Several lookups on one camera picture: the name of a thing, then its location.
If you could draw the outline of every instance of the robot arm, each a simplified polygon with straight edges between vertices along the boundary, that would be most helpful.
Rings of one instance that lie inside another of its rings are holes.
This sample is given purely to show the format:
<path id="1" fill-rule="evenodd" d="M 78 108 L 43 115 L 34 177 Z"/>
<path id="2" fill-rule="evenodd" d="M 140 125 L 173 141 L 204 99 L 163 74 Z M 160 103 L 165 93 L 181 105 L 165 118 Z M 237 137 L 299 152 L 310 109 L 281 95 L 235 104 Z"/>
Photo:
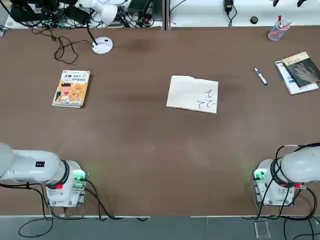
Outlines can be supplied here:
<path id="1" fill-rule="evenodd" d="M 281 160 L 281 168 L 285 177 L 291 182 L 320 181 L 320 146 L 306 147 L 285 155 Z M 278 176 L 287 181 L 280 172 Z"/>
<path id="2" fill-rule="evenodd" d="M 300 187 L 300 183 L 320 181 L 319 170 L 320 146 L 305 147 L 277 161 L 262 161 L 253 172 L 253 190 L 257 205 L 261 202 L 272 206 L 291 205 L 295 183 Z"/>
<path id="3" fill-rule="evenodd" d="M 74 161 L 61 160 L 41 150 L 12 150 L 0 143 L 0 181 L 34 182 L 46 185 L 49 204 L 76 207 L 83 204 L 87 174 Z"/>
<path id="4" fill-rule="evenodd" d="M 52 152 L 12 150 L 0 144 L 0 180 L 54 184 L 62 179 L 66 168 Z"/>

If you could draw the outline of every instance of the brown table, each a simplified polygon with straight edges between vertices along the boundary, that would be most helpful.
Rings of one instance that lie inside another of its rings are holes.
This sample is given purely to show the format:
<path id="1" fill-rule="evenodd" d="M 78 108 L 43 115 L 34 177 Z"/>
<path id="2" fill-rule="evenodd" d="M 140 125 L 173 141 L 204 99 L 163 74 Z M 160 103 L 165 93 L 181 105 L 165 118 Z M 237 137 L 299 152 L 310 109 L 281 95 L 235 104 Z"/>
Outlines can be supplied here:
<path id="1" fill-rule="evenodd" d="M 118 216 L 256 215 L 251 173 L 257 165 L 281 145 L 319 141 L 320 92 L 290 96 L 274 62 L 307 51 L 320 66 L 320 28 L 292 27 L 279 42 L 267 32 L 94 29 L 94 36 L 112 38 L 113 50 L 97 55 L 89 45 L 75 45 L 79 58 L 66 65 L 54 60 L 58 43 L 49 37 L 10 30 L 0 39 L 0 141 L 77 161 Z M 85 29 L 54 33 L 90 40 Z M 92 74 L 83 109 L 51 106 L 65 69 Z M 218 81 L 217 114 L 166 107 L 172 75 Z M 320 185 L 311 187 L 319 195 Z M 304 194 L 283 213 L 309 213 L 312 201 Z M 42 212 L 36 193 L 0 189 L 0 196 L 0 215 Z M 79 212 L 97 215 L 94 199 Z"/>

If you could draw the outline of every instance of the glass cup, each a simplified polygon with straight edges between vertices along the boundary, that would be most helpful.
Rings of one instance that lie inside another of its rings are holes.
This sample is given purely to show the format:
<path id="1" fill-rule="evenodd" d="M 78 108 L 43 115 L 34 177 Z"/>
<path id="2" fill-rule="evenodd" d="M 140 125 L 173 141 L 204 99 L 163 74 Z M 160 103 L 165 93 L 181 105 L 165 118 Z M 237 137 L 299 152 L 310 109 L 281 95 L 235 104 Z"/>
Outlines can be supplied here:
<path id="1" fill-rule="evenodd" d="M 276 21 L 275 25 L 271 28 L 268 33 L 268 38 L 271 41 L 279 41 L 285 32 L 290 28 L 290 23 L 284 20 Z"/>

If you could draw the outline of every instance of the open notebook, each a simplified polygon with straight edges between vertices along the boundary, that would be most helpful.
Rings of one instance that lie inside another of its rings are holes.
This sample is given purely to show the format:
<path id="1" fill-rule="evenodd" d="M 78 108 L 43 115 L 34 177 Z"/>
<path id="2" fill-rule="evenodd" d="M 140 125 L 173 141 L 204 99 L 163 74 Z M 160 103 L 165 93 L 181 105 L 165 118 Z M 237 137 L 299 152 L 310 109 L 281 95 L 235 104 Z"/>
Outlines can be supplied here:
<path id="1" fill-rule="evenodd" d="M 218 82 L 174 75 L 171 77 L 166 106 L 216 114 Z"/>

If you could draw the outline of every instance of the stacked books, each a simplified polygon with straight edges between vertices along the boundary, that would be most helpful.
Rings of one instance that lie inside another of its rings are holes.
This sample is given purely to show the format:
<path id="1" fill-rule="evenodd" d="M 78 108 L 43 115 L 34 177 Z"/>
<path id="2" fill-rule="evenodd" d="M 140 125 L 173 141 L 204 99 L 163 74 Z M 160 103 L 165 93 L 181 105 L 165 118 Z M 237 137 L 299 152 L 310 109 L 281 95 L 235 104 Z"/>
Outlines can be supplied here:
<path id="1" fill-rule="evenodd" d="M 85 102 L 90 72 L 64 70 L 55 91 L 52 106 L 82 108 Z"/>
<path id="2" fill-rule="evenodd" d="M 320 71 L 305 51 L 274 64 L 290 95 L 319 88 L 316 82 L 320 80 Z"/>

